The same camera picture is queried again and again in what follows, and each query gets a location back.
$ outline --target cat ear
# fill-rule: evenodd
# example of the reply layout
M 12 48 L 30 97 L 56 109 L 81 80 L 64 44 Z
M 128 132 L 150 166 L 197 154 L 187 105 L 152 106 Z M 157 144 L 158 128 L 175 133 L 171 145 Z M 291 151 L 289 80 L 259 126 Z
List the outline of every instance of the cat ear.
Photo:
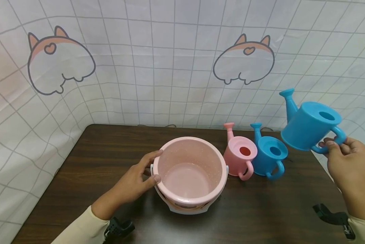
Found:
M 28 33 L 28 43 L 29 48 L 32 50 L 36 43 L 39 41 L 39 39 L 36 38 L 36 36 L 32 33 Z
M 240 44 L 240 43 L 245 43 L 246 42 L 246 35 L 242 34 L 241 36 L 239 36 L 238 40 L 234 43 L 234 45 Z
M 57 25 L 55 26 L 55 31 L 54 31 L 55 36 L 62 36 L 62 37 L 69 37 L 66 33 L 66 31 L 64 31 L 64 29 L 62 29 L 61 26 Z
M 271 37 L 269 35 L 266 35 L 262 40 L 261 43 L 269 46 L 269 43 L 271 41 Z

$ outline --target hand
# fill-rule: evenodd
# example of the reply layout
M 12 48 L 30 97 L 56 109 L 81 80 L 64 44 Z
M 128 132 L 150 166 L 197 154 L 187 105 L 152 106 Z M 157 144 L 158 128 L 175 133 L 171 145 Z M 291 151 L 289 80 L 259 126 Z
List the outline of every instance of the hand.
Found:
M 116 185 L 111 189 L 121 204 L 131 203 L 138 199 L 143 193 L 154 187 L 160 182 L 159 175 L 153 175 L 146 181 L 142 180 L 142 175 L 150 176 L 151 173 L 146 170 L 154 161 L 155 157 L 162 154 L 162 151 L 149 152 L 142 157 L 138 164 L 131 168 L 121 177 Z
M 108 192 L 104 193 L 92 204 L 92 212 L 99 219 L 109 220 L 116 209 L 124 203 L 130 203 L 138 199 L 143 193 L 160 182 L 159 175 L 153 175 L 147 180 L 142 180 L 142 174 L 150 176 L 147 167 L 155 157 L 162 154 L 162 150 L 153 151 L 142 157 L 138 164 L 131 168 Z
M 346 138 L 340 146 L 332 138 L 325 138 L 320 147 L 327 146 L 328 170 L 341 191 L 365 188 L 365 145 Z
M 351 216 L 365 220 L 365 145 L 346 138 L 340 146 L 332 138 L 318 145 L 327 146 L 328 170 L 341 190 L 346 208 Z

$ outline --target sleeve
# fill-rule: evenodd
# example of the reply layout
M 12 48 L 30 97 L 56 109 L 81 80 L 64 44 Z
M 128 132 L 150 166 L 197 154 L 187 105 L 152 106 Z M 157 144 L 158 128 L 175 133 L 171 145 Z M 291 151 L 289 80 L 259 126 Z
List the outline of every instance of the sleeve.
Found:
M 52 244 L 102 244 L 108 225 L 109 221 L 97 218 L 89 206 L 82 215 L 59 234 Z
M 350 241 L 350 243 L 365 244 L 365 220 L 350 216 L 348 222 L 356 236 L 356 238 Z

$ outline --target pink watering can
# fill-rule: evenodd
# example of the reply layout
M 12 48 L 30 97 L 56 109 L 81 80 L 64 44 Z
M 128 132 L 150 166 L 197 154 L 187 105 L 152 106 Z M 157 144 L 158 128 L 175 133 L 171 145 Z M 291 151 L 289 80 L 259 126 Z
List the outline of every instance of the pink watering can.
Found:
M 223 126 L 227 129 L 227 148 L 223 158 L 229 166 L 229 175 L 248 180 L 253 175 L 252 160 L 257 156 L 257 147 L 253 141 L 243 136 L 234 136 L 234 123 L 225 123 Z

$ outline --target heart shape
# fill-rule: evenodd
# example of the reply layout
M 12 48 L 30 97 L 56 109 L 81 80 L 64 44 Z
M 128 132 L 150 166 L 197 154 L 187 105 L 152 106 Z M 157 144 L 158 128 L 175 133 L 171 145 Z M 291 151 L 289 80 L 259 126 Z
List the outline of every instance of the heart shape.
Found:
M 54 54 L 56 49 L 57 49 L 57 45 L 55 43 L 50 43 L 50 44 L 44 46 L 44 52 L 49 55 Z
M 243 53 L 244 53 L 245 55 L 250 55 L 250 54 L 252 54 L 254 51 L 255 51 L 255 47 L 253 46 L 253 47 L 251 47 L 251 48 L 245 48 L 245 49 L 243 50 Z

